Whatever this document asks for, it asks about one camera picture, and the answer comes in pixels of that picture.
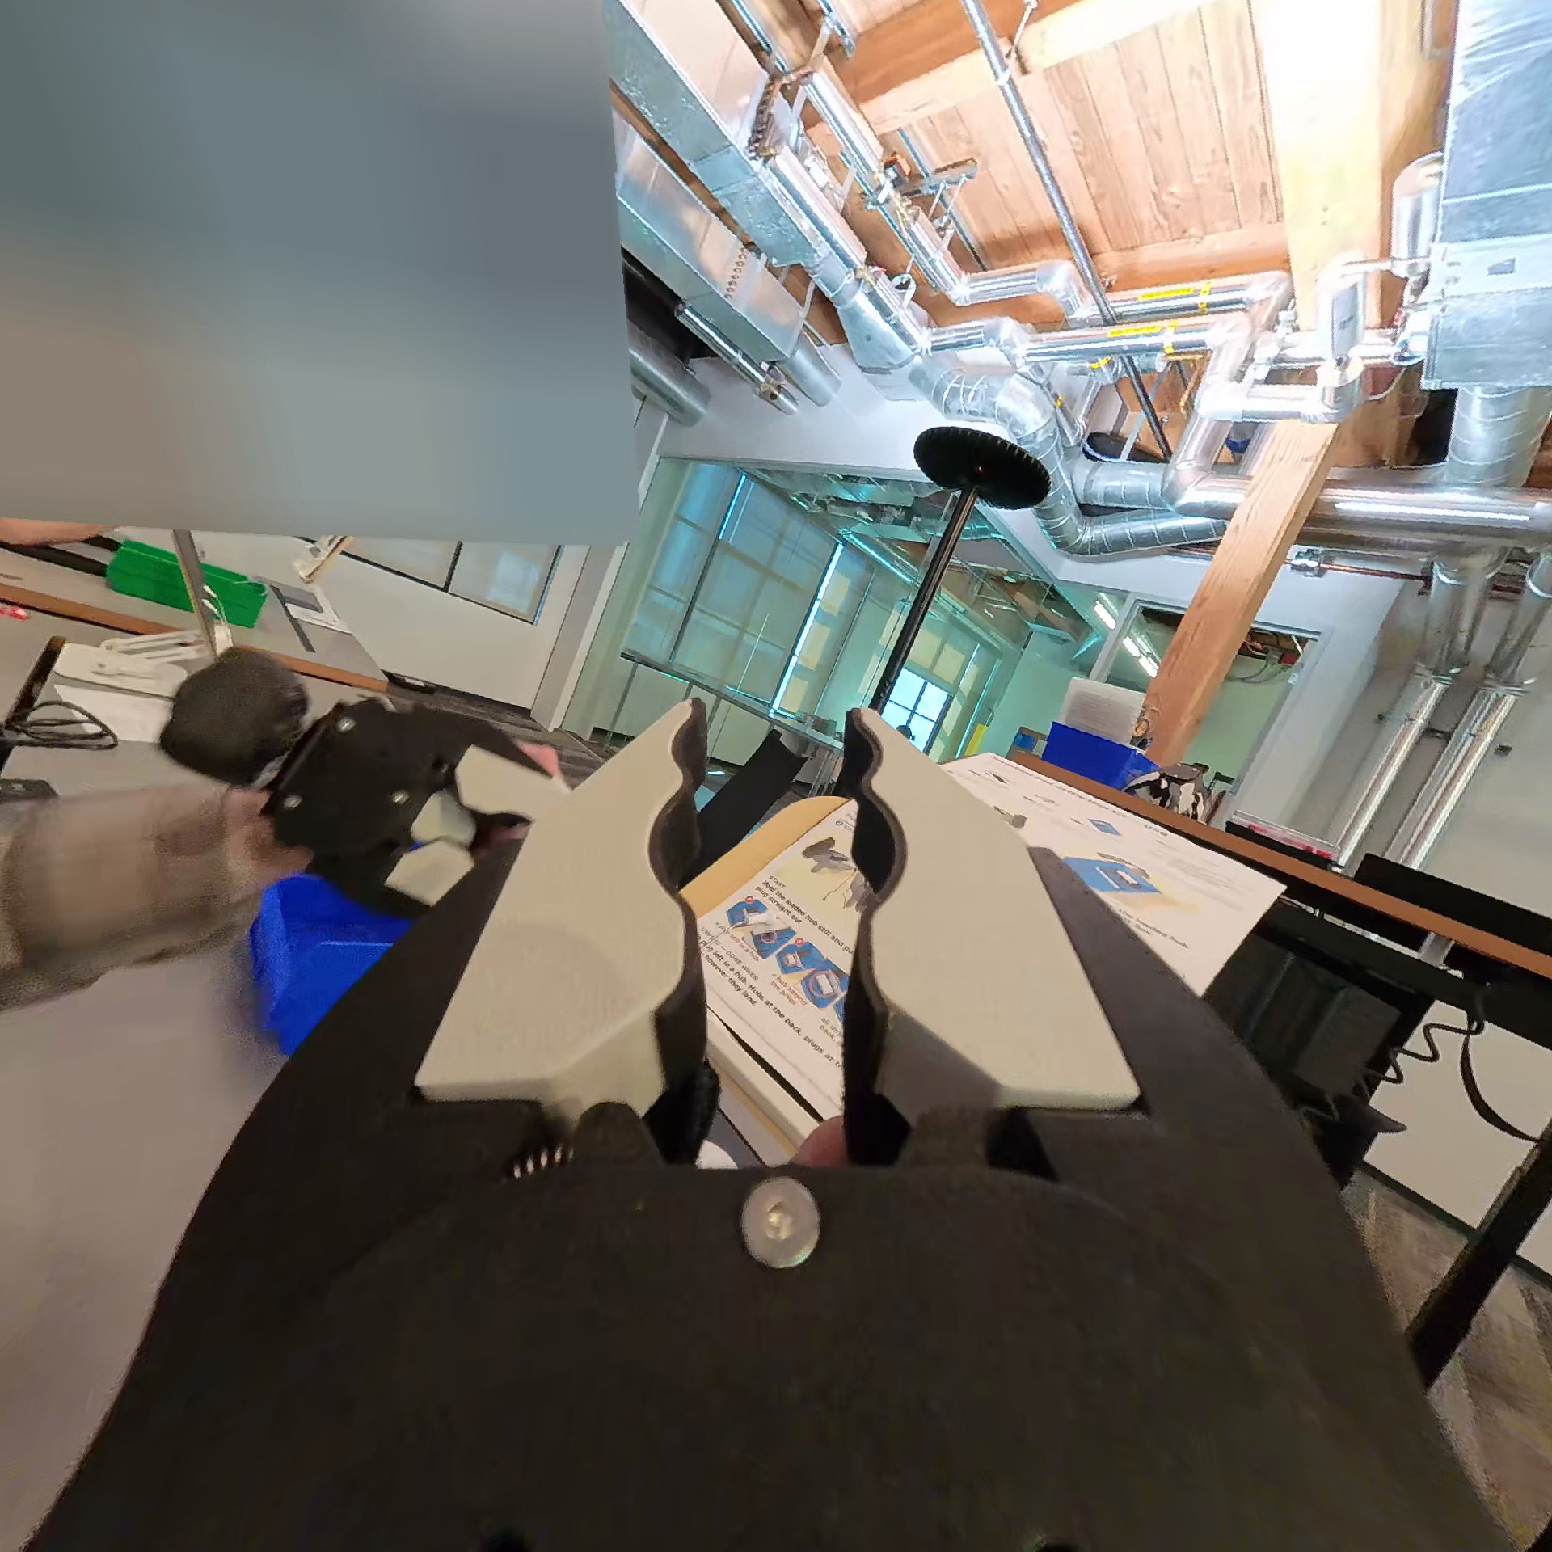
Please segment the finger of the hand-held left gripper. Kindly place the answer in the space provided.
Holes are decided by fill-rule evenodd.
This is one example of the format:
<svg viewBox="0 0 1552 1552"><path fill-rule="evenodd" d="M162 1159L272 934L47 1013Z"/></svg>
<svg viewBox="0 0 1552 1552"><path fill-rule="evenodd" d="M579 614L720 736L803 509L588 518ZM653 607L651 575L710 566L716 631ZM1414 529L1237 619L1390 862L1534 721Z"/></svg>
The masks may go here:
<svg viewBox="0 0 1552 1552"><path fill-rule="evenodd" d="M498 841L494 826L476 828L470 841L411 841L391 869L391 895L404 910L431 910L465 882Z"/></svg>
<svg viewBox="0 0 1552 1552"><path fill-rule="evenodd" d="M531 817L531 834L572 797L563 795L544 773L535 773L514 756L470 747L454 767L454 795L468 817L463 828L474 837L478 817L487 813L518 813Z"/></svg>

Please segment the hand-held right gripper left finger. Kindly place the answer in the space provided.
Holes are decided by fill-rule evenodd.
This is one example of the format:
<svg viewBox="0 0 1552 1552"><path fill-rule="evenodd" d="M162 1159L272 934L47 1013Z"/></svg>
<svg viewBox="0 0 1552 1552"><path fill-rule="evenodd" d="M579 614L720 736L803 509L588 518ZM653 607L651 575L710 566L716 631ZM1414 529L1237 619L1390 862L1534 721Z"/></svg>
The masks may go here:
<svg viewBox="0 0 1552 1552"><path fill-rule="evenodd" d="M707 710L684 701L533 823L420 1063L424 1100L535 1104L566 1137L620 1104L668 1161L699 1159L714 1070L683 889L705 777Z"/></svg>

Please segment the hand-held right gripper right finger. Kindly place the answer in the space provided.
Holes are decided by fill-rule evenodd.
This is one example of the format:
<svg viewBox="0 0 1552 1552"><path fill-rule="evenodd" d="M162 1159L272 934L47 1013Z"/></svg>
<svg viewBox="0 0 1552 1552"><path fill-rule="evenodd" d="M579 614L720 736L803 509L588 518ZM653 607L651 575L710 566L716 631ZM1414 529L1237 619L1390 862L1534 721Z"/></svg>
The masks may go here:
<svg viewBox="0 0 1552 1552"><path fill-rule="evenodd" d="M851 1161L895 1161L936 1111L1126 1113L1141 1098L1037 854L873 710L842 789L867 884L843 1017Z"/></svg>

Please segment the blue plastic bin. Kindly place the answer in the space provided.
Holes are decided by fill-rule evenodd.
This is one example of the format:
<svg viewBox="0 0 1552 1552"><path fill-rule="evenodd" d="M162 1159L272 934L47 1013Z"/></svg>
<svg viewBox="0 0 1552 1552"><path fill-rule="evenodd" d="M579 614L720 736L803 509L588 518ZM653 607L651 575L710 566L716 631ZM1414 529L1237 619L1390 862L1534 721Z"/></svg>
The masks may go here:
<svg viewBox="0 0 1552 1552"><path fill-rule="evenodd" d="M1065 723L1052 725L1041 758L1109 789L1128 789L1159 775L1145 751Z"/></svg>
<svg viewBox="0 0 1552 1552"><path fill-rule="evenodd" d="M274 884L247 937L261 1031L291 1057L411 926L311 874Z"/></svg>

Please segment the person's left forearm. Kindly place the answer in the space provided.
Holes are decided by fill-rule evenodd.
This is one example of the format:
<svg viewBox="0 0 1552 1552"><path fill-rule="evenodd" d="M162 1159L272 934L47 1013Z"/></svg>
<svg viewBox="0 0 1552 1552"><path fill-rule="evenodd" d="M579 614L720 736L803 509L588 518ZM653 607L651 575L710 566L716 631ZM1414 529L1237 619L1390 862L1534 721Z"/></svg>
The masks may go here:
<svg viewBox="0 0 1552 1552"><path fill-rule="evenodd" d="M3 1009L234 939L313 862L265 806L208 784L17 804L3 834Z"/></svg>

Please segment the person's left hand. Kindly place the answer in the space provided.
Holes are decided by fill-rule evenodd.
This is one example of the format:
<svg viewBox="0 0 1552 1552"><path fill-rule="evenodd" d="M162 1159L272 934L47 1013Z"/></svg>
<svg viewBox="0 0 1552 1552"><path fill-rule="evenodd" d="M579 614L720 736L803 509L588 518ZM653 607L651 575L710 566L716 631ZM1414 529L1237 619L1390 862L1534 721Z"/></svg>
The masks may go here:
<svg viewBox="0 0 1552 1552"><path fill-rule="evenodd" d="M572 786L566 780L564 771L561 769L559 752L555 747L544 743L520 743L518 749L522 752L522 762L527 764L529 769L533 769L535 773L544 773L551 786L555 786L563 795L572 793ZM529 815L487 813L483 817L478 817L472 854L481 858L492 852L494 849L511 843L524 843L529 834Z"/></svg>

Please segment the printed instruction sheet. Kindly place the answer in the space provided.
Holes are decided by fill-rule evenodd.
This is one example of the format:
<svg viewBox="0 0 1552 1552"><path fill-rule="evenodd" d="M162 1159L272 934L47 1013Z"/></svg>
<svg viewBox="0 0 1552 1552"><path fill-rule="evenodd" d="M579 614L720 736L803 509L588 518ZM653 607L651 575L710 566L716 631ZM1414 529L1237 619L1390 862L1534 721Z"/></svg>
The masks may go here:
<svg viewBox="0 0 1552 1552"><path fill-rule="evenodd" d="M1250 867L1215 862L1130 812L991 752L954 762L949 771L1032 849L1061 858L1200 996L1285 891ZM793 804L753 834L758 863L742 880L714 884L708 910L795 850L827 876L853 867L860 874L860 884L847 887L847 904L860 913L854 956L867 900L867 882L853 860L856 821L854 802L823 799L816 812Z"/></svg>

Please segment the green plastic bin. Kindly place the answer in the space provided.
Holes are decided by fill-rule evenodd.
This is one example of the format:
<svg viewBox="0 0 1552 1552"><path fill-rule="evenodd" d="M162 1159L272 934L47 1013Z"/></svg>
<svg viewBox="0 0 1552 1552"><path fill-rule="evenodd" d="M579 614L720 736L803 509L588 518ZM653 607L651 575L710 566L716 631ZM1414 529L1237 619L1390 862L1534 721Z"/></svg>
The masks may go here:
<svg viewBox="0 0 1552 1552"><path fill-rule="evenodd" d="M267 584L258 579L204 562L204 590L219 619L234 629L254 629L269 599ZM189 586L180 557L139 540L119 544L106 570L110 592L143 603L193 612Z"/></svg>

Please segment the wooden side table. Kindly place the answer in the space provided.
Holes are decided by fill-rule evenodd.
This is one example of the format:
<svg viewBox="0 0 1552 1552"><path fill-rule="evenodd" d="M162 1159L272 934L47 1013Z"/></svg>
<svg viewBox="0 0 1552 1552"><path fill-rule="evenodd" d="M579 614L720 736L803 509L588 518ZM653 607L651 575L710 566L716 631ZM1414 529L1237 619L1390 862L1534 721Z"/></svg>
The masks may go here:
<svg viewBox="0 0 1552 1552"><path fill-rule="evenodd" d="M3 599L8 605L17 605L36 614L58 616L106 629L114 634L167 634L186 632L197 627L197 618L180 610L149 607L147 610L132 608L125 612L121 605L136 605L134 599L114 595L86 575L67 573L66 581L88 584L88 599L30 588L23 577L8 571L3 575ZM258 629L245 631L234 627L232 632L237 647L261 651L302 677L370 693L391 692L391 684L380 675L376 662L350 636L333 645L326 645L320 653L313 653L302 647L289 618L276 610L267 610Z"/></svg>

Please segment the black pole stand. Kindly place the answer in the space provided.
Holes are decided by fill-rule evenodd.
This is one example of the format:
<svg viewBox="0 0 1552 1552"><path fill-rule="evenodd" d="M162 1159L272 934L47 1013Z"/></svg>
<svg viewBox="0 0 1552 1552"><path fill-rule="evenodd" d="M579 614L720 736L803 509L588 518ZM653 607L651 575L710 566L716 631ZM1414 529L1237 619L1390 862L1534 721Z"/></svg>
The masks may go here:
<svg viewBox="0 0 1552 1552"><path fill-rule="evenodd" d="M993 433L958 425L925 431L914 449L921 474L951 492L945 531L928 553L925 573L904 623L882 668L869 708L884 714L921 629L936 603L958 544L980 503L1000 512L1028 512L1052 494L1052 475L1045 462L1024 448Z"/></svg>

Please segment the wooden column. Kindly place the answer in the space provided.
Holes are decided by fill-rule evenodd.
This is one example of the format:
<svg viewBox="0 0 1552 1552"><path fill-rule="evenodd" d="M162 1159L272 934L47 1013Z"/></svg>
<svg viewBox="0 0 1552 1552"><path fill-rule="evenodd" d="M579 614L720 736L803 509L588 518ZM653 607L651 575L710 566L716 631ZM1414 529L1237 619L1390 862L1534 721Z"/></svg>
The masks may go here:
<svg viewBox="0 0 1552 1552"><path fill-rule="evenodd" d="M1442 141L1457 12L1429 2L1252 6L1302 316L1333 261L1390 254L1394 180ZM1145 701L1139 734L1157 764L1189 756L1335 457L1355 449L1333 424L1272 429Z"/></svg>

